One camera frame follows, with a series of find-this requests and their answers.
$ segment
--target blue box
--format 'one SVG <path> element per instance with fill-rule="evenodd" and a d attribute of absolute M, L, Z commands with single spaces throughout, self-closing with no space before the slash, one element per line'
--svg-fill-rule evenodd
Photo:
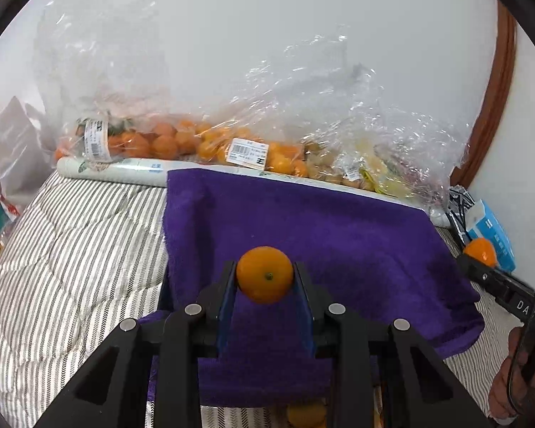
<path fill-rule="evenodd" d="M 511 242 L 485 201 L 479 200 L 465 213 L 465 229 L 472 240 L 486 238 L 491 241 L 501 270 L 508 273 L 515 270 L 515 257 Z"/>

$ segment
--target price label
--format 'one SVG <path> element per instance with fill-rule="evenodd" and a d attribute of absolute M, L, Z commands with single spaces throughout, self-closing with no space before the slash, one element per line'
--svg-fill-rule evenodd
<path fill-rule="evenodd" d="M 353 167 L 347 168 L 345 170 L 345 177 L 350 182 L 354 182 L 355 180 L 360 180 L 361 179 L 361 173 L 359 171 L 359 166 L 356 166 L 356 167 L 353 166 Z"/>
<path fill-rule="evenodd" d="M 112 161 L 107 145 L 107 121 L 103 119 L 88 119 L 86 131 L 83 135 L 86 156 L 96 163 L 110 163 Z"/>
<path fill-rule="evenodd" d="M 268 160 L 269 145 L 251 141 L 251 139 L 234 138 L 228 149 L 226 161 L 250 169 L 264 170 Z"/>

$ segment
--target plastic bag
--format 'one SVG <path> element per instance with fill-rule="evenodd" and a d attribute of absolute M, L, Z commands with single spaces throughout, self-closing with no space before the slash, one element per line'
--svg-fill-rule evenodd
<path fill-rule="evenodd" d="M 155 17 L 154 0 L 119 8 L 106 0 L 50 0 L 46 5 L 33 66 L 46 115 L 61 137 L 58 157 L 120 159 L 123 147 L 110 150 L 107 143 L 111 131 L 149 132 L 146 116 L 169 110 L 168 68 Z M 87 119 L 92 122 L 90 143 L 81 134 Z M 144 151 L 144 143 L 128 146 L 137 154 Z"/>
<path fill-rule="evenodd" d="M 0 249 L 53 171 L 52 155 L 17 98 L 0 113 Z"/>
<path fill-rule="evenodd" d="M 347 61 L 346 37 L 289 46 L 246 79 L 230 105 L 207 118 L 214 126 L 200 136 L 200 160 L 341 183 L 343 172 L 331 170 L 338 154 L 327 147 L 330 137 L 345 120 L 376 109 L 382 91 L 373 71 Z M 354 187 L 356 180 L 345 181 Z"/>
<path fill-rule="evenodd" d="M 377 192 L 446 209 L 449 178 L 463 162 L 470 133 L 471 124 L 456 126 L 392 107 L 366 124 L 357 150 Z"/>

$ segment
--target yellow fruit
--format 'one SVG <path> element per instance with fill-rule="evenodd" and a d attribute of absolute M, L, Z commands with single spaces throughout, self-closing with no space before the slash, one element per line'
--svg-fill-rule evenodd
<path fill-rule="evenodd" d="M 287 421 L 294 428 L 315 428 L 325 423 L 327 409 L 323 402 L 315 401 L 287 406 Z"/>

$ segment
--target bed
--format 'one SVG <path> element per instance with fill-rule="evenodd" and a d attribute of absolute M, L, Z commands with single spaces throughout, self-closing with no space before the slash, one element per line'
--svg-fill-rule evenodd
<path fill-rule="evenodd" d="M 0 411 L 31 427 L 124 318 L 157 308 L 167 265 L 164 188 L 73 180 L 54 173 L 0 256 Z M 457 255 L 446 230 L 440 235 Z M 481 294 L 485 330 L 446 363 L 480 407 L 506 356 L 515 317 Z M 203 407 L 203 425 L 287 426 L 281 409 Z M 147 403 L 146 426 L 152 426 Z"/>

